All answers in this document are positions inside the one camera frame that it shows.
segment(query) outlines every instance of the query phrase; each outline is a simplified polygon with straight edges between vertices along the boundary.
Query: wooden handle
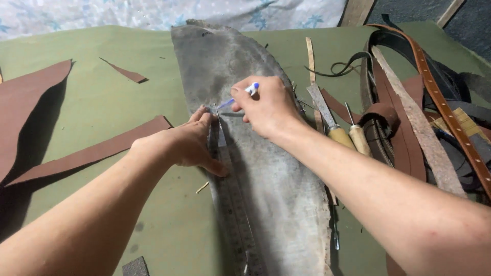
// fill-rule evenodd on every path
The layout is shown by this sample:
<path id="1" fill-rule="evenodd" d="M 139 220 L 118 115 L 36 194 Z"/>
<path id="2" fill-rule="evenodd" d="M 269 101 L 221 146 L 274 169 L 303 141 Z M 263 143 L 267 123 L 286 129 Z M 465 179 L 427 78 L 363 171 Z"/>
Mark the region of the wooden handle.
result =
<path id="1" fill-rule="evenodd" d="M 329 134 L 327 136 L 333 139 L 334 141 L 347 146 L 352 150 L 356 150 L 355 146 L 353 145 L 353 142 L 351 142 L 350 137 L 346 134 L 346 132 L 342 128 L 337 128 L 335 130 L 329 131 Z"/>
<path id="2" fill-rule="evenodd" d="M 359 153 L 372 156 L 363 128 L 358 125 L 350 126 L 350 137 Z"/>

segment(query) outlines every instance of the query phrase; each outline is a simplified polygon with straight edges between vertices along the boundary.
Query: metal ruler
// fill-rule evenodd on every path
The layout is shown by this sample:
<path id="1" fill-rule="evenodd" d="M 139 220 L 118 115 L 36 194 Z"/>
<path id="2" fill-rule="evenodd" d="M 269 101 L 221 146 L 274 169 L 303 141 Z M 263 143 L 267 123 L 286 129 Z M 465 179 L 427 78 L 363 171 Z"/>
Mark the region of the metal ruler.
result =
<path id="1" fill-rule="evenodd" d="M 265 276 L 264 264 L 252 236 L 246 204 L 234 173 L 219 117 L 210 128 L 208 149 L 213 158 L 221 161 L 229 169 L 227 177 L 217 177 L 208 173 L 208 178 L 218 221 L 225 230 L 226 240 L 233 252 L 235 275 Z"/>

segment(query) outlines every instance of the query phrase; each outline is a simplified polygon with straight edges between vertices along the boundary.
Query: gray leather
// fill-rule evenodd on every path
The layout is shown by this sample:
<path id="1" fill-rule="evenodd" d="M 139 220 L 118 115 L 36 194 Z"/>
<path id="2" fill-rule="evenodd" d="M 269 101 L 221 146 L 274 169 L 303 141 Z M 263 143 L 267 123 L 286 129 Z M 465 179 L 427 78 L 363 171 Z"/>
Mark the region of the gray leather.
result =
<path id="1" fill-rule="evenodd" d="M 171 30 L 189 112 L 230 99 L 249 75 L 290 81 L 268 51 L 220 25 L 190 20 Z M 242 122 L 243 113 L 220 110 L 235 176 L 246 200 L 255 242 L 268 275 L 330 275 L 330 218 L 321 180 L 287 152 Z"/>

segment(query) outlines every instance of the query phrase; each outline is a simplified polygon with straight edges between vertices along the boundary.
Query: pen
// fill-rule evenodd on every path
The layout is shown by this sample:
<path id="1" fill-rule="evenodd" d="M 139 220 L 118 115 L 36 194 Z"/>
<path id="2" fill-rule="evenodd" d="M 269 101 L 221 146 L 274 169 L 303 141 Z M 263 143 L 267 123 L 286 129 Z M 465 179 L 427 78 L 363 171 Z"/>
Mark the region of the pen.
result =
<path id="1" fill-rule="evenodd" d="M 253 96 L 254 94 L 256 94 L 258 88 L 259 88 L 259 83 L 253 83 L 248 88 L 246 88 L 244 90 L 247 91 L 251 96 Z M 232 104 L 233 102 L 235 102 L 234 98 L 222 103 L 221 105 L 218 106 L 217 109 L 221 109 L 222 107 L 228 106 L 228 105 Z"/>

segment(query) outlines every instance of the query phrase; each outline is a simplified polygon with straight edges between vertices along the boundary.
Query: green fabric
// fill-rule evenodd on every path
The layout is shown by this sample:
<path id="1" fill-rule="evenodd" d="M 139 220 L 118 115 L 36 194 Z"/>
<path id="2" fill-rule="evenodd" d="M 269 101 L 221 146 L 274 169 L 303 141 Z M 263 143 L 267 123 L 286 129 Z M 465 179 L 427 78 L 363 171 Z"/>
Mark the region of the green fabric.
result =
<path id="1" fill-rule="evenodd" d="M 401 24 L 434 59 L 457 72 L 482 74 L 489 67 L 451 40 L 431 22 Z M 297 94 L 308 105 L 309 73 L 305 37 L 311 37 L 316 70 L 328 72 L 332 63 L 346 62 L 361 51 L 373 28 L 325 28 L 247 32 L 277 59 Z M 416 73 L 395 52 L 383 49 L 386 59 L 401 79 Z M 149 79 L 137 84 L 105 62 L 138 72 Z M 9 80 L 62 60 L 76 61 L 68 78 L 65 99 L 43 162 L 68 155 L 140 125 L 157 114 L 178 126 L 187 121 L 181 79 L 170 33 L 105 26 L 60 31 L 0 42 L 0 66 Z M 352 72 L 338 78 L 317 77 L 339 101 L 360 112 L 359 76 Z M 482 103 L 482 99 L 473 95 Z M 309 118 L 312 110 L 305 107 Z M 335 116 L 343 127 L 348 125 Z M 62 201 L 119 160 L 124 153 L 92 165 L 32 194 L 26 211 L 18 208 L 23 225 Z M 160 181 L 145 205 L 139 224 L 128 243 L 121 266 L 141 255 L 151 275 L 232 275 L 230 259 L 214 217 L 209 189 L 196 195 L 206 177 L 196 168 L 173 167 Z M 386 275 L 384 250 L 341 204 L 339 216 L 341 249 L 331 251 L 335 274 Z"/>

